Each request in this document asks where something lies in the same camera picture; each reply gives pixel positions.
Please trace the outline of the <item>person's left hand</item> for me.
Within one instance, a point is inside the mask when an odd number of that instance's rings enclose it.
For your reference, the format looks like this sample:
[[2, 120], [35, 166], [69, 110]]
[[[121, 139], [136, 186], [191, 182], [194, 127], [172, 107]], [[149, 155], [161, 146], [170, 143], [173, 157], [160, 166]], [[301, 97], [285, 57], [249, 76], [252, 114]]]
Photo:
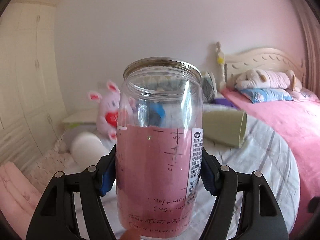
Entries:
[[136, 229], [126, 230], [119, 240], [140, 240], [140, 233]]

